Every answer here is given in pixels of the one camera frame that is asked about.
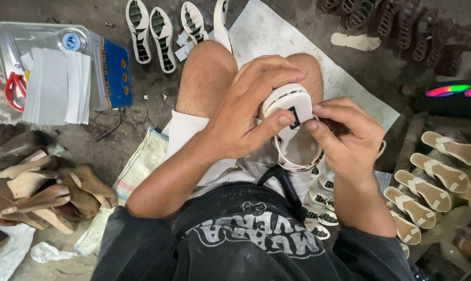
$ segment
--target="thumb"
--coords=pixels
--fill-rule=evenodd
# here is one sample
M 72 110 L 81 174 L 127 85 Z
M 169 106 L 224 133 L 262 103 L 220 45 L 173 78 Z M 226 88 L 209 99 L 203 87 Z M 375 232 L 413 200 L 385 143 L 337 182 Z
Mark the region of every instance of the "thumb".
M 295 118 L 294 114 L 287 110 L 274 112 L 269 117 L 265 118 L 260 125 L 257 125 L 250 132 L 250 138 L 253 142 L 263 144 L 270 137 L 275 136 L 280 130 L 293 124 Z
M 332 134 L 331 129 L 329 129 L 326 124 L 320 122 L 316 119 L 311 119 L 305 122 L 305 129 L 312 134 L 312 136 L 317 140 L 322 149 L 327 153 L 327 151 L 338 150 L 343 146 L 343 143 Z

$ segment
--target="red scissor handle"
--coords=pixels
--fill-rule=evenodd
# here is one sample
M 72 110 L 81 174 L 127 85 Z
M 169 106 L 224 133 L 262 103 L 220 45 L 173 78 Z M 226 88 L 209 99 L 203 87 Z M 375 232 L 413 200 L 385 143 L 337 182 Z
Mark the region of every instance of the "red scissor handle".
M 26 88 L 24 84 L 19 79 L 19 75 L 16 75 L 14 72 L 10 72 L 10 76 L 8 77 L 7 84 L 5 85 L 5 99 L 7 99 L 7 102 L 10 106 L 12 106 L 16 111 L 18 112 L 24 112 L 23 107 L 18 107 L 14 103 L 14 99 L 12 97 L 11 91 L 12 89 L 12 84 L 17 85 L 19 87 L 20 92 L 24 96 L 24 99 L 26 98 Z

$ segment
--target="dirty floor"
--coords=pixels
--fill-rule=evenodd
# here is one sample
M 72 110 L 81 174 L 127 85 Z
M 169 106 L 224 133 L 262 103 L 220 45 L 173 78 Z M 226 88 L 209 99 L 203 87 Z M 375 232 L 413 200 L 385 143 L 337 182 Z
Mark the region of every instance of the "dirty floor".
M 395 58 L 391 50 L 379 47 L 372 52 L 362 52 L 351 48 L 333 46 L 332 33 L 341 32 L 359 35 L 362 31 L 344 30 L 339 25 L 339 17 L 329 15 L 315 6 L 317 0 L 263 0 L 283 19 L 294 25 L 311 42 L 351 74 L 370 93 L 382 99 L 396 111 L 400 118 L 388 131 L 385 140 L 388 147 L 378 160 L 376 169 L 392 171 L 398 151 L 403 143 L 407 120 L 412 116 L 406 97 L 398 93 L 403 85 L 421 86 L 435 80 L 432 71 L 415 68 L 405 61 Z M 161 7 L 171 18 L 176 36 L 180 29 L 179 10 L 183 1 L 143 0 L 145 6 Z M 205 28 L 212 29 L 212 16 L 215 0 L 191 0 L 204 16 Z M 424 1 L 433 7 L 436 0 Z M 247 0 L 233 0 L 229 4 L 227 28 L 242 12 Z M 471 0 L 466 4 L 452 0 L 439 1 L 447 16 L 453 16 L 461 24 L 471 24 Z M 162 131 L 171 118 L 182 74 L 183 62 L 176 72 L 165 74 L 160 70 L 156 51 L 152 48 L 153 59 L 148 65 L 140 65 L 134 60 L 132 40 L 126 26 L 126 0 L 2 0 L 0 1 L 0 21 L 49 22 L 81 24 L 102 35 L 108 40 L 128 49 L 132 74 L 133 105 L 126 110 L 123 124 L 109 137 L 95 143 L 94 140 L 113 128 L 118 117 L 115 112 L 90 112 L 89 125 L 66 125 L 57 127 L 31 126 L 50 132 L 58 129 L 61 135 L 57 141 L 68 149 L 62 156 L 72 163 L 90 163 L 95 173 L 107 184 L 112 185 L 129 157 L 143 140 L 148 127 Z M 111 22 L 114 27 L 104 25 Z M 471 53 L 463 56 L 465 75 L 471 75 Z M 21 114 L 7 105 L 3 98 L 5 78 L 0 66 L 0 123 L 16 124 Z M 90 221 L 80 223 L 76 233 L 64 235 L 56 229 L 36 231 L 33 245 L 41 241 L 60 250 L 74 251 L 73 245 L 88 228 Z M 91 276 L 96 256 L 76 257 L 71 260 L 38 264 L 29 255 L 15 271 L 12 280 L 88 280 Z

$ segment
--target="black t-shirt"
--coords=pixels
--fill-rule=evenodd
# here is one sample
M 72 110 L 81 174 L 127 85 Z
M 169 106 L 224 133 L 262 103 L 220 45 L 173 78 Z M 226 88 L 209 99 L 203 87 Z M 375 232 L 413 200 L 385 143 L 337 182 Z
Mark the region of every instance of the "black t-shirt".
M 173 221 L 116 207 L 92 280 L 413 280 L 397 239 L 348 227 L 326 252 L 292 213 L 247 182 L 187 201 Z

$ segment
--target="scissors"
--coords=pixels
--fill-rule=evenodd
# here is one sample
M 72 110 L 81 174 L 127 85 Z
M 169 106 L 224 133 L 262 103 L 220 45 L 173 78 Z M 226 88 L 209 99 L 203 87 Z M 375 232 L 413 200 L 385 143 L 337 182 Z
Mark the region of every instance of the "scissors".
M 24 74 L 26 73 L 26 70 L 22 66 L 19 53 L 17 52 L 17 48 L 15 47 L 14 43 L 12 42 L 12 40 L 10 39 L 8 35 L 6 37 L 6 40 L 7 40 L 7 48 L 8 48 L 8 53 L 10 55 L 10 60 L 12 61 L 14 65 L 14 71 L 10 72 L 10 76 L 8 77 L 7 84 L 5 85 L 5 98 L 7 99 L 8 104 L 12 106 L 16 111 L 23 112 L 24 108 L 19 107 L 14 102 L 14 98 L 12 96 L 12 91 L 14 90 L 14 88 L 12 86 L 13 84 L 15 84 L 17 88 L 20 90 L 24 99 L 26 98 L 26 83 L 23 79 Z

